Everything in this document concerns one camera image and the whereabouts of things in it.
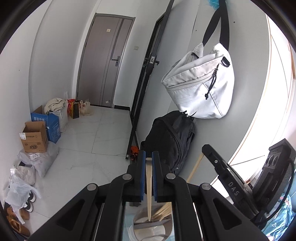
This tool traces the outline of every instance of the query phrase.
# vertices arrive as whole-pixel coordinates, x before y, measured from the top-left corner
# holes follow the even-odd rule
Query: cardboard box
[[[69,110],[69,116],[71,116],[73,119],[79,118],[80,114],[80,103],[79,101],[75,100],[68,100],[68,110]]]
[[[45,128],[45,121],[26,122],[26,126],[20,139],[25,152],[44,153],[47,150],[48,139]]]
[[[61,137],[61,131],[59,128],[59,117],[54,114],[43,114],[43,106],[39,106],[31,113],[32,121],[45,121],[46,133],[48,140],[56,143]]]

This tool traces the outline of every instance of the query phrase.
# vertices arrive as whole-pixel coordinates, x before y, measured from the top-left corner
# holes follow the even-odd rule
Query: screw
[[[173,179],[176,178],[176,175],[173,174],[173,173],[168,173],[168,174],[166,175],[166,177],[167,177],[167,179],[173,180]]]
[[[96,190],[96,184],[94,184],[94,183],[88,184],[87,190],[89,190],[89,191]]]
[[[210,190],[210,189],[211,189],[211,185],[208,184],[208,183],[203,183],[203,184],[202,184],[202,189],[203,189],[203,190],[206,190],[206,191],[207,191],[207,190]]]
[[[123,178],[124,180],[130,180],[130,179],[132,178],[132,176],[131,176],[131,174],[126,173],[126,174],[124,174],[124,175],[122,176],[122,178]]]

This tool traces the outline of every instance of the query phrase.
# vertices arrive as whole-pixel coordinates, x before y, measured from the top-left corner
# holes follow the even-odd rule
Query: white tile floor
[[[36,174],[36,199],[30,220],[31,233],[61,209],[87,184],[103,185],[126,173],[125,159],[131,131],[126,110],[95,107],[92,116],[69,118],[69,126],[57,142],[59,154],[44,178]]]

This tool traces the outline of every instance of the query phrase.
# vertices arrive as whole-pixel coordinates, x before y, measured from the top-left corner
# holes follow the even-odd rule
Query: blue gripper pad
[[[154,160],[154,153],[153,152],[152,152],[152,182],[153,182],[154,200],[157,202],[156,169],[155,169],[155,160]]]
[[[142,155],[142,170],[141,170],[141,200],[144,200],[144,191],[145,191],[145,173],[146,170],[146,152],[143,151]]]

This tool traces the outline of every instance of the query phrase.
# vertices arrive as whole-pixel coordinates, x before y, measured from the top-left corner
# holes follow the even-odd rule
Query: door handle
[[[115,66],[118,66],[118,62],[119,62],[119,60],[120,60],[120,56],[117,56],[116,59],[113,58],[113,59],[111,59],[111,60],[116,61]]]

